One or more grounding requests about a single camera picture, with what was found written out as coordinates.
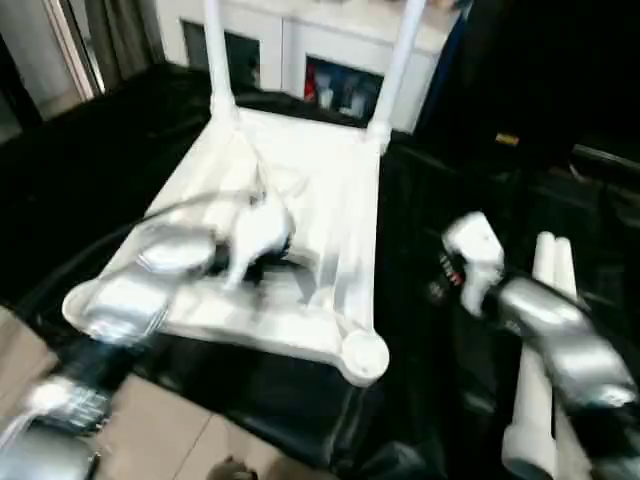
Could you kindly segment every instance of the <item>white cabinet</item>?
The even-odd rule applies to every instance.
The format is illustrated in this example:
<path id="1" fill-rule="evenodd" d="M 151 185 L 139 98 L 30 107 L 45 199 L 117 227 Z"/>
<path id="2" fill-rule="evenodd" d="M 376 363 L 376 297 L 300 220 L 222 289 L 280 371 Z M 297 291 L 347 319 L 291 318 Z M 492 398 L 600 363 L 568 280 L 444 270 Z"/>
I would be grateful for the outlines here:
<path id="1" fill-rule="evenodd" d="M 221 2 L 226 32 L 256 40 L 259 44 L 260 88 L 282 88 L 282 18 L 268 12 Z M 157 0 L 156 12 L 165 58 L 188 66 L 185 22 L 204 24 L 203 0 Z"/>
<path id="2" fill-rule="evenodd" d="M 190 64 L 185 26 L 204 23 L 204 1 L 156 0 L 167 60 Z M 316 0 L 221 0 L 225 31 L 259 44 L 259 86 L 264 90 L 284 90 L 299 98 L 304 98 L 309 58 L 384 76 L 403 4 L 387 0 L 347 0 L 344 4 Z M 391 115 L 393 128 L 413 131 L 456 18 L 427 6 Z M 233 51 L 228 54 L 230 64 L 233 54 Z"/>
<path id="3" fill-rule="evenodd" d="M 392 43 L 307 22 L 285 20 L 283 28 L 283 90 L 303 98 L 309 58 L 384 76 L 393 50 Z M 429 89 L 437 58 L 414 50 L 391 115 L 391 125 L 404 132 L 413 131 Z"/>

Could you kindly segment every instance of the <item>wall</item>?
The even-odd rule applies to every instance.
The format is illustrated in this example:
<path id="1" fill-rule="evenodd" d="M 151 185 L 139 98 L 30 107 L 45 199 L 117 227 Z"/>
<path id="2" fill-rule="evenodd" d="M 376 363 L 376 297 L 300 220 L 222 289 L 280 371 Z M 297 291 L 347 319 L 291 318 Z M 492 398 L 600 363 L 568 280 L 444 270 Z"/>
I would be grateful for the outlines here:
<path id="1" fill-rule="evenodd" d="M 0 33 L 38 106 L 59 104 L 74 95 L 73 80 L 41 0 L 0 0 Z"/>
<path id="2" fill-rule="evenodd" d="M 4 95 L 0 93 L 0 144 L 20 133 L 20 125 L 13 116 Z"/>

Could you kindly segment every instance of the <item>floor tile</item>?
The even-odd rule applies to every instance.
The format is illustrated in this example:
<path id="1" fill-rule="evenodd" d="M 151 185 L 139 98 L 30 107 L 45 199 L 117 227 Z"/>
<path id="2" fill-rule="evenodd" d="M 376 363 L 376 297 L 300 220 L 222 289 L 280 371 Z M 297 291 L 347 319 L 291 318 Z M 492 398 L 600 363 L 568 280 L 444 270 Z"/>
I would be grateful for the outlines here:
<path id="1" fill-rule="evenodd" d="M 171 480 L 209 420 L 207 410 L 138 377 L 127 380 L 116 414 L 99 435 L 100 478 Z"/>
<path id="2" fill-rule="evenodd" d="M 281 456 L 264 472 L 260 480 L 337 480 L 326 472 L 311 470 L 300 462 Z"/>
<path id="3" fill-rule="evenodd" d="M 14 407 L 20 395 L 55 355 L 28 327 L 0 307 L 0 416 Z"/>

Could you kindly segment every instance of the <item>chair backrest post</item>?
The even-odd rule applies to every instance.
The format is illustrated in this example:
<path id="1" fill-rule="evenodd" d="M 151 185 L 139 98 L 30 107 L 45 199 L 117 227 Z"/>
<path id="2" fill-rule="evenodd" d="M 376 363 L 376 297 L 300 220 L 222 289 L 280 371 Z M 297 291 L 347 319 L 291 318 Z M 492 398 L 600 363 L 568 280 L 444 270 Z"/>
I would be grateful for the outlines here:
<path id="1" fill-rule="evenodd" d="M 391 65 L 389 65 L 389 69 L 382 81 L 376 109 L 367 127 L 368 136 L 379 141 L 382 145 L 382 150 L 386 149 L 391 137 L 393 106 L 398 97 L 402 79 L 411 57 L 426 3 L 426 0 L 407 0 L 398 38 L 391 54 Z"/>
<path id="2" fill-rule="evenodd" d="M 211 113 L 215 110 L 235 110 L 235 100 L 229 80 L 229 63 L 220 14 L 220 0 L 204 0 L 207 58 L 211 77 Z"/>

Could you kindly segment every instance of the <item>black tablecloth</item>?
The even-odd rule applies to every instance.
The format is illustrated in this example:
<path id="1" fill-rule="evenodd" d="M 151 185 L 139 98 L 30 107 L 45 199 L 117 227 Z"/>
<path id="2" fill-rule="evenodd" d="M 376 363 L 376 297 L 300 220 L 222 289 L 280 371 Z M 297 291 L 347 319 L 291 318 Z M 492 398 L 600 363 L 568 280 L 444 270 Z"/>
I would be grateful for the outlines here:
<path id="1" fill-rule="evenodd" d="M 346 121 L 283 94 L 242 92 L 241 105 Z M 52 268 L 144 213 L 206 124 L 206 75 L 160 66 L 0 147 L 0 298 L 15 306 Z M 382 159 L 375 323 L 391 351 L 368 389 L 332 367 L 160 335 L 138 373 L 220 412 L 286 453 L 341 478 L 506 475 L 519 342 L 459 307 L 432 305 L 439 236 L 481 209 L 507 261 L 530 269 L 541 230 L 573 242 L 578 288 L 597 327 L 640 374 L 633 277 L 640 215 L 609 185 L 517 163 L 457 166 L 396 138 Z M 100 271 L 119 239 L 60 277 L 23 320 L 54 350 L 77 336 L 61 318 L 69 287 Z"/>

